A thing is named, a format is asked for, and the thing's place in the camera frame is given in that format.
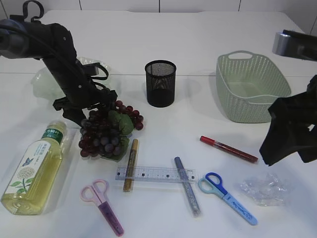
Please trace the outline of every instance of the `green plastic basket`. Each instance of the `green plastic basket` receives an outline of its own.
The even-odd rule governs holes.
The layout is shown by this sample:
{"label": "green plastic basket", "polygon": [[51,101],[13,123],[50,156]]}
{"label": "green plastic basket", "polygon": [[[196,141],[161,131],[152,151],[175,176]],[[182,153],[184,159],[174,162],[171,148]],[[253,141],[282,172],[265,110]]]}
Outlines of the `green plastic basket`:
{"label": "green plastic basket", "polygon": [[[229,57],[237,53],[249,54],[251,57]],[[270,121],[268,108],[276,98],[291,94],[291,88],[277,66],[268,57],[249,51],[235,51],[219,56],[216,86],[228,118],[242,123]]]}

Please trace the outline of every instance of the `blue scissors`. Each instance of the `blue scissors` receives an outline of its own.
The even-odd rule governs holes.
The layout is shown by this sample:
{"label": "blue scissors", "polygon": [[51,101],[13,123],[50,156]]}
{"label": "blue scissors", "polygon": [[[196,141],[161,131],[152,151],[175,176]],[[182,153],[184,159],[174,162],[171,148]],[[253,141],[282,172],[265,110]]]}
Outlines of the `blue scissors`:
{"label": "blue scissors", "polygon": [[[219,183],[213,182],[209,177],[216,176],[219,179]],[[206,182],[211,189],[206,190],[203,188],[202,183]],[[245,209],[240,202],[238,202],[226,189],[222,186],[222,178],[216,173],[208,173],[204,178],[198,181],[198,187],[200,190],[207,194],[215,194],[225,201],[233,210],[235,210],[241,217],[243,217],[252,226],[258,224],[257,219],[251,215],[251,213]]]}

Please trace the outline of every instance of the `table surface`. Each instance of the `table surface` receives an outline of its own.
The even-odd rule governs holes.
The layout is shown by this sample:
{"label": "table surface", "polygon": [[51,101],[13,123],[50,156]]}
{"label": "table surface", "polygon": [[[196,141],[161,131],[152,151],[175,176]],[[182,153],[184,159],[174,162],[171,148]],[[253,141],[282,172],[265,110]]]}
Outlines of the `table surface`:
{"label": "table surface", "polygon": [[[276,32],[301,32],[281,12],[135,13],[49,11],[42,22],[70,30],[78,56],[110,65],[113,74],[145,74],[153,60],[176,64],[178,75],[215,75],[220,55],[247,50],[269,57],[285,76],[313,76],[316,63],[272,53]],[[36,73],[33,59],[0,58],[0,72]]]}

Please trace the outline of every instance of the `pink scissors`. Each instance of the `pink scissors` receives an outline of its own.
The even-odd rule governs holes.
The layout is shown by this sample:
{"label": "pink scissors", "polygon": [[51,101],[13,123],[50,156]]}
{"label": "pink scissors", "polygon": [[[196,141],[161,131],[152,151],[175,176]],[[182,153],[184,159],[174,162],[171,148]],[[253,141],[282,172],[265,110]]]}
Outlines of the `pink scissors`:
{"label": "pink scissors", "polygon": [[[97,186],[98,183],[103,183],[105,188],[100,191]],[[89,190],[92,193],[92,197],[88,198],[86,196],[86,191]],[[107,182],[103,179],[97,179],[93,181],[93,185],[85,186],[80,192],[80,198],[85,202],[93,202],[99,208],[109,225],[111,226],[113,232],[118,236],[123,235],[123,228],[120,225],[118,219],[115,217],[109,203],[106,200],[105,192],[107,190]]]}

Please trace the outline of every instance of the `white wall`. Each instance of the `white wall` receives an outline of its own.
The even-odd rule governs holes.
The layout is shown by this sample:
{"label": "white wall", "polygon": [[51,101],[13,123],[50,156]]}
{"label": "white wall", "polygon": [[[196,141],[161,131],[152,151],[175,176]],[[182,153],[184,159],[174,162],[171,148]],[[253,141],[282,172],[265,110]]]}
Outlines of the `white wall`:
{"label": "white wall", "polygon": [[317,36],[317,22],[315,22],[315,25],[313,27],[312,35]]}
{"label": "white wall", "polygon": [[[22,15],[22,5],[25,0],[1,0],[8,17],[11,14]],[[38,0],[45,11],[49,10],[80,10],[79,0]],[[38,15],[39,8],[34,3],[29,3],[29,14]]]}
{"label": "white wall", "polygon": [[282,11],[309,34],[317,16],[317,0],[241,0],[240,11]]}
{"label": "white wall", "polygon": [[4,8],[2,7],[2,4],[0,2],[0,20],[1,19],[5,19],[6,18],[6,15],[5,15],[5,12],[4,12]]}
{"label": "white wall", "polygon": [[80,0],[83,10],[159,12],[159,0]]}
{"label": "white wall", "polygon": [[[25,0],[0,0],[7,16],[22,14]],[[282,11],[304,32],[317,35],[314,26],[317,0],[39,0],[46,11],[71,10],[128,10],[135,12],[199,12],[199,11]],[[29,14],[38,14],[30,3]],[[0,4],[0,19],[5,13]]]}
{"label": "white wall", "polygon": [[160,11],[237,11],[239,4],[240,0],[160,0]]}

